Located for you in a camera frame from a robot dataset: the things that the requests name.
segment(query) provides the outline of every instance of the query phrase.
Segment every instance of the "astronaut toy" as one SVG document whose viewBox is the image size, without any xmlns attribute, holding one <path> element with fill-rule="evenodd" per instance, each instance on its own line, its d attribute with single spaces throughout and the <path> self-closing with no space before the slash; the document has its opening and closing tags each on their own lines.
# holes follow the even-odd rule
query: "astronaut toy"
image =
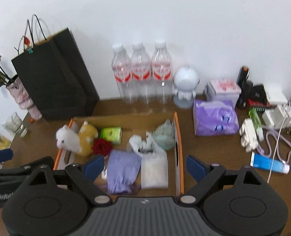
<svg viewBox="0 0 291 236">
<path fill-rule="evenodd" d="M 177 70 L 174 76 L 174 104 L 179 108 L 191 108 L 194 105 L 199 78 L 196 71 L 189 66 Z"/>
</svg>

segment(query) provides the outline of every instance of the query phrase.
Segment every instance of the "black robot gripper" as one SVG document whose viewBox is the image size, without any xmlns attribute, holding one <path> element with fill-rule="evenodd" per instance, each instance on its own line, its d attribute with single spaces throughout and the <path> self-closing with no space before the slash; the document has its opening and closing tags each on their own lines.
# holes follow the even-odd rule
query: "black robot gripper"
<svg viewBox="0 0 291 236">
<path fill-rule="evenodd" d="M 113 202 L 93 183 L 104 167 L 102 156 L 62 171 L 52 171 L 47 158 L 0 174 L 0 194 L 14 191 L 0 200 L 2 218 L 10 235 L 21 236 L 281 234 L 288 208 L 253 168 L 227 170 L 193 155 L 186 166 L 197 184 L 178 198 L 117 197 Z"/>
</svg>

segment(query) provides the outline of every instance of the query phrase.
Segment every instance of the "water bottle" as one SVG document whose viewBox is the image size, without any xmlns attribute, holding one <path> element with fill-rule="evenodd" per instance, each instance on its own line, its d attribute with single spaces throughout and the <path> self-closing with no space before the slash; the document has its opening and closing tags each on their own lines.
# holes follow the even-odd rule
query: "water bottle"
<svg viewBox="0 0 291 236">
<path fill-rule="evenodd" d="M 113 45 L 114 57 L 111 67 L 114 72 L 121 99 L 132 104 L 138 98 L 138 93 L 131 75 L 131 61 L 121 43 Z"/>
<path fill-rule="evenodd" d="M 155 82 L 152 77 L 151 58 L 142 42 L 132 44 L 132 74 L 137 86 L 139 99 L 145 104 L 155 97 Z"/>
<path fill-rule="evenodd" d="M 172 98 L 172 58 L 167 51 L 165 40 L 155 41 L 152 57 L 153 78 L 156 82 L 156 97 L 166 104 Z"/>
</svg>

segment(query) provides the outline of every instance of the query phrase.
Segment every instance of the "white alpaca plush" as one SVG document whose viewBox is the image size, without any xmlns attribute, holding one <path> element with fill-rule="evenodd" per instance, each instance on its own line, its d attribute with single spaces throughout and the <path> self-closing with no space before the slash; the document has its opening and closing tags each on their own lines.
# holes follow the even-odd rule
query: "white alpaca plush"
<svg viewBox="0 0 291 236">
<path fill-rule="evenodd" d="M 80 138 L 67 125 L 58 129 L 56 132 L 57 147 L 68 151 L 79 153 L 81 151 Z"/>
<path fill-rule="evenodd" d="M 87 121 L 83 123 L 78 134 L 64 125 L 56 133 L 57 147 L 80 156 L 88 156 L 92 153 L 94 139 L 98 136 L 97 129 Z"/>
</svg>

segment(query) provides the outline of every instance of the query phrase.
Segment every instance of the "purple tissue pack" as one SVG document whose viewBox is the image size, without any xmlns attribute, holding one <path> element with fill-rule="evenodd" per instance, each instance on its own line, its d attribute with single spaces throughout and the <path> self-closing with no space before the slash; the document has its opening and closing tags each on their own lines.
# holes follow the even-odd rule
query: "purple tissue pack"
<svg viewBox="0 0 291 236">
<path fill-rule="evenodd" d="M 194 130 L 197 136 L 232 135 L 239 130 L 237 115 L 231 100 L 195 100 Z"/>
</svg>

